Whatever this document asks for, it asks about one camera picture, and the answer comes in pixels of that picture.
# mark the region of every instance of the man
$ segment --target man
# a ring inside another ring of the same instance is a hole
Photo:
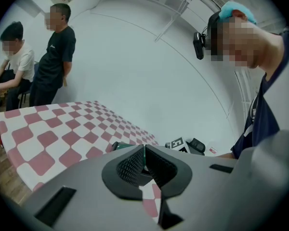
[[[240,157],[241,152],[257,146],[279,131],[276,119],[263,95],[289,61],[289,31],[272,34],[256,26],[253,14],[241,4],[227,2],[208,22],[208,48],[212,57],[229,56],[236,66],[259,67],[265,71],[259,93],[248,115],[244,132],[224,158]]]
[[[54,33],[48,42],[47,53],[39,62],[32,84],[30,106],[51,104],[71,71],[76,39],[74,30],[68,26],[70,16],[71,9],[64,3],[50,7],[50,13],[45,16],[47,29]]]
[[[0,91],[7,90],[6,111],[18,109],[18,95],[28,91],[34,76],[34,52],[23,40],[21,22],[10,24],[0,36],[5,59],[0,67]],[[10,62],[10,69],[5,70]]]

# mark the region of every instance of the floor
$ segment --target floor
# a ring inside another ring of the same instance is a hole
[[[29,98],[22,107],[29,107]],[[0,112],[5,111],[5,104]],[[21,205],[31,195],[32,191],[23,183],[15,168],[7,158],[6,152],[0,146],[0,193],[10,197]]]

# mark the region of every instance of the blue hair cap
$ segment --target blue hair cap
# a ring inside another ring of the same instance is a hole
[[[219,13],[219,17],[220,20],[224,20],[228,17],[232,16],[232,10],[240,10],[242,13],[244,13],[248,19],[248,21],[257,24],[257,21],[254,17],[254,15],[252,14],[252,12],[246,8],[244,5],[237,3],[237,2],[233,2],[233,1],[228,1],[227,3],[224,4],[224,6],[222,7],[220,13]]]

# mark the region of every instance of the black pants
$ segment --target black pants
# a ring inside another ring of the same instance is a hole
[[[12,69],[5,70],[0,76],[0,83],[15,79],[15,74]],[[18,95],[28,91],[31,87],[31,82],[28,79],[21,79],[18,87],[9,88],[6,97],[6,111],[18,109]]]
[[[52,104],[57,91],[58,89],[52,91],[44,91],[33,82],[29,98],[30,107]]]

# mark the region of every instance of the green object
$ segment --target green object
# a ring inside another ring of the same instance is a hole
[[[120,150],[120,149],[123,149],[123,148],[128,148],[128,147],[131,147],[131,146],[134,146],[134,144],[124,144],[124,143],[119,143],[116,150]],[[144,150],[144,167],[145,167],[145,150]]]

